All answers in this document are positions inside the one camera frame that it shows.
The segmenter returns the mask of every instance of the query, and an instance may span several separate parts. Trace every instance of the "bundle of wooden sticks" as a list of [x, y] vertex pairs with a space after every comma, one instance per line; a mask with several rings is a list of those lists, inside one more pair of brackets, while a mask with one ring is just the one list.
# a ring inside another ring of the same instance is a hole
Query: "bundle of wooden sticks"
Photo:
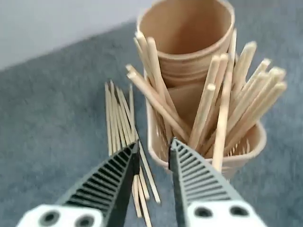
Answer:
[[[120, 150], [121, 147], [125, 147], [126, 145], [139, 139], [139, 135], [134, 123], [135, 119], [133, 87], [130, 85], [129, 105], [122, 90], [118, 87], [115, 87], [112, 81], [110, 81], [110, 89], [109, 85], [107, 83], [105, 84], [105, 98], [108, 151], [109, 155], [112, 155], [116, 151]], [[148, 192], [146, 180], [144, 178], [143, 167], [145, 169], [148, 181], [150, 182], [151, 190], [156, 202], [161, 203], [161, 201], [140, 141], [139, 146], [140, 157], [143, 165], [140, 163], [139, 176], [134, 177], [132, 194], [137, 217], [142, 217], [140, 208], [141, 206], [146, 226], [152, 227], [146, 205], [146, 200], [150, 199], [150, 195]]]
[[239, 143], [264, 113], [286, 90], [285, 70], [273, 67], [264, 59], [246, 82], [257, 44], [247, 43], [235, 63], [237, 31], [234, 30], [228, 53], [214, 55], [205, 79], [193, 127], [177, 113], [169, 91], [161, 76], [155, 40], [135, 34], [135, 44], [146, 70], [147, 79], [131, 65], [128, 78], [146, 96], [162, 117], [166, 141], [172, 135], [186, 142], [206, 158], [213, 158], [213, 166], [221, 171], [223, 157]]

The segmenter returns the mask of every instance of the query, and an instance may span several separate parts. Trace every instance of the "brown paper cup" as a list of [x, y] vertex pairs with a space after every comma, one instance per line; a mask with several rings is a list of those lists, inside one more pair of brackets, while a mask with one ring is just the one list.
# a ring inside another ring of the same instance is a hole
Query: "brown paper cup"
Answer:
[[223, 0], [162, 0], [138, 19], [137, 30], [155, 39], [165, 82], [164, 75], [197, 80], [214, 54], [227, 52], [234, 22]]

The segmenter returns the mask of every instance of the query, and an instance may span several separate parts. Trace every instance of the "white wall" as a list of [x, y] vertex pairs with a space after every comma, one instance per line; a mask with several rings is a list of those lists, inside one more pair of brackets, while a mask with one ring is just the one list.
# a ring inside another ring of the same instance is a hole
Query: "white wall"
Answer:
[[153, 0], [0, 0], [0, 70], [128, 21]]

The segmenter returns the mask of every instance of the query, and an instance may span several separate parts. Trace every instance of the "stick tip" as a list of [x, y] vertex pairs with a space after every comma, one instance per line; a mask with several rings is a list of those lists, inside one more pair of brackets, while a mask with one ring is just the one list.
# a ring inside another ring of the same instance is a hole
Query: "stick tip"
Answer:
[[256, 49], [257, 48], [257, 42], [256, 41], [251, 41], [249, 43], [246, 43], [244, 48]]
[[135, 31], [134, 35], [139, 39], [144, 37], [143, 33], [140, 30]]
[[276, 89], [285, 91], [287, 89], [287, 83], [285, 81], [279, 82], [275, 85]]
[[215, 91], [216, 90], [216, 85], [215, 84], [208, 84], [207, 85], [207, 90], [209, 90], [209, 91]]
[[274, 66], [270, 71], [269, 71], [270, 76], [274, 76], [279, 78], [280, 80], [283, 80], [285, 75], [286, 75], [286, 70], [277, 66]]
[[148, 44], [149, 46], [152, 46], [152, 48], [154, 48], [155, 50], [157, 50], [156, 41], [155, 41], [155, 39], [154, 39], [153, 37], [148, 37], [148, 38], [146, 39], [146, 41], [147, 41], [147, 44]]
[[220, 57], [218, 55], [213, 55], [211, 61], [219, 63], [220, 62]]
[[132, 70], [132, 65], [131, 64], [127, 64], [125, 65], [125, 68], [127, 69], [127, 71], [131, 71]]
[[220, 61], [228, 61], [228, 54], [223, 53], [220, 55]]
[[269, 58], [265, 58], [261, 64], [265, 65], [265, 66], [269, 66], [271, 64], [271, 60]]

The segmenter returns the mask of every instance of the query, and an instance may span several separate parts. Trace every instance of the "cup rim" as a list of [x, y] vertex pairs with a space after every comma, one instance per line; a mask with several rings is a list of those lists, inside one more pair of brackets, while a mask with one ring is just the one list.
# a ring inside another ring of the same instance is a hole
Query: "cup rim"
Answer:
[[[153, 3], [151, 7], [149, 7], [142, 14], [139, 15], [139, 17], [137, 18], [137, 24], [136, 24], [137, 31], [140, 31], [140, 24], [141, 24], [141, 21], [142, 21], [144, 15], [146, 15], [146, 13], [148, 11], [150, 11], [152, 8], [154, 8], [156, 5], [162, 4], [165, 1], [167, 1], [167, 0], [160, 0], [160, 1], [156, 2], [156, 3]], [[222, 43], [225, 41], [225, 39], [227, 38], [227, 36], [230, 35], [230, 33], [232, 32], [232, 29], [234, 27], [234, 24], [235, 24], [235, 11], [234, 11], [234, 7], [232, 6], [232, 4], [230, 4], [228, 1], [225, 1], [225, 0], [213, 0], [213, 1], [217, 1], [218, 3], [220, 3], [221, 5], [223, 5], [227, 9], [227, 11], [230, 13], [230, 15], [231, 15], [231, 24], [230, 24], [229, 28], [227, 29], [226, 33], [224, 34], [224, 36], [222, 36], [213, 45], [211, 45], [209, 47], [206, 47], [206, 48], [204, 48], [202, 50], [199, 50], [199, 51], [196, 51], [196, 52], [192, 52], [192, 53], [170, 54], [170, 53], [164, 53], [164, 52], [161, 52], [161, 51], [157, 50], [159, 58], [163, 58], [163, 59], [167, 59], [167, 60], [171, 60], [171, 61], [190, 60], [190, 59], [196, 58], [197, 55], [198, 56], [202, 56], [202, 55], [210, 54], [210, 53], [212, 53], [213, 51], [215, 51], [217, 48], [219, 48], [222, 45]]]

